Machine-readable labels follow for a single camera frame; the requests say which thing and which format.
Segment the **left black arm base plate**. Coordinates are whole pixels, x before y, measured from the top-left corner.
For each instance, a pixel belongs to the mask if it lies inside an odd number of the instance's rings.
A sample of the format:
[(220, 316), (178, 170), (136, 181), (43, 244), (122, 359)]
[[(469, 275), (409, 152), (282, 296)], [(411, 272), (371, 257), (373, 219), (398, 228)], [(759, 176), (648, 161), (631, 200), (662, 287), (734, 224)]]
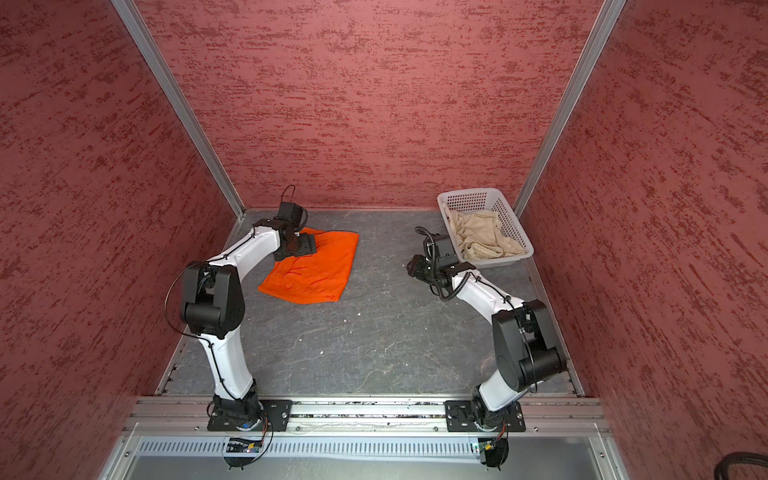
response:
[(211, 403), (207, 430), (209, 432), (284, 432), (291, 416), (293, 402), (287, 399), (260, 400), (258, 405), (246, 405), (236, 411)]

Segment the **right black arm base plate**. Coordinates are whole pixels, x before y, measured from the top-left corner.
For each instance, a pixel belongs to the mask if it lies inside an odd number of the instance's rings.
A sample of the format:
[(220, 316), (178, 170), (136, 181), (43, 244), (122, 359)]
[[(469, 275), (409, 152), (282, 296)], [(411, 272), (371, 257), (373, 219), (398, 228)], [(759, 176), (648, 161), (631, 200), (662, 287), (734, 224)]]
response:
[(492, 412), (478, 399), (448, 400), (443, 403), (449, 432), (519, 433), (526, 424), (518, 402)]

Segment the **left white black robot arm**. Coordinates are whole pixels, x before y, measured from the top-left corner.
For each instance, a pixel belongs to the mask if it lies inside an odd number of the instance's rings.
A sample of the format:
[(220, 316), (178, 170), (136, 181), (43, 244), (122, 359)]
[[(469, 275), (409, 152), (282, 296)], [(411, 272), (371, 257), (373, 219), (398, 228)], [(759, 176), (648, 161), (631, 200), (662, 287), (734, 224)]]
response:
[(283, 201), (274, 217), (257, 221), (233, 245), (180, 274), (180, 319), (204, 347), (214, 379), (212, 418), (236, 430), (267, 422), (241, 342), (242, 280), (269, 256), (278, 261), (315, 254), (314, 236), (302, 231), (307, 220), (305, 208)]

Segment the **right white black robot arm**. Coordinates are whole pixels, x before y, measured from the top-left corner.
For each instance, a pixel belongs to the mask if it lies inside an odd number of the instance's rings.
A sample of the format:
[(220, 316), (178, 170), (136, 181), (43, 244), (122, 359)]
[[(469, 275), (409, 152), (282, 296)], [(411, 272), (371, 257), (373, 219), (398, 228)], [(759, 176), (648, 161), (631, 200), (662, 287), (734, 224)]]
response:
[(422, 226), (423, 252), (406, 265), (407, 273), (430, 287), (443, 302), (461, 300), (492, 327), (496, 370), (475, 388), (469, 401), (446, 403), (448, 429), (503, 432), (522, 428), (519, 400), (567, 369), (564, 348), (548, 307), (524, 301), (458, 258), (446, 234)]

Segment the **beige shorts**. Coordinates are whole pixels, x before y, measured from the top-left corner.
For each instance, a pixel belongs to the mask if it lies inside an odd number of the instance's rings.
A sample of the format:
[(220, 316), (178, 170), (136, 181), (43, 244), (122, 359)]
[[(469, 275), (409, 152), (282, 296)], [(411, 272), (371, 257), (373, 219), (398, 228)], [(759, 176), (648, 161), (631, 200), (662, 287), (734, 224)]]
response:
[(447, 214), (458, 249), (466, 260), (495, 260), (525, 253), (518, 241), (503, 235), (497, 212), (481, 210), (465, 214), (449, 210)]

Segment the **orange shorts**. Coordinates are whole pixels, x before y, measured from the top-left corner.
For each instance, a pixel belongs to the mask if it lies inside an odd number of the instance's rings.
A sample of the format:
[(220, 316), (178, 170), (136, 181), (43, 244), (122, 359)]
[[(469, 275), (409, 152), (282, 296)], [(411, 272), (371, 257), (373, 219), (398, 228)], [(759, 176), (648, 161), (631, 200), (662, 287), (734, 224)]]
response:
[(360, 235), (309, 227), (303, 233), (314, 236), (317, 251), (276, 262), (258, 291), (302, 305), (339, 301), (351, 275)]

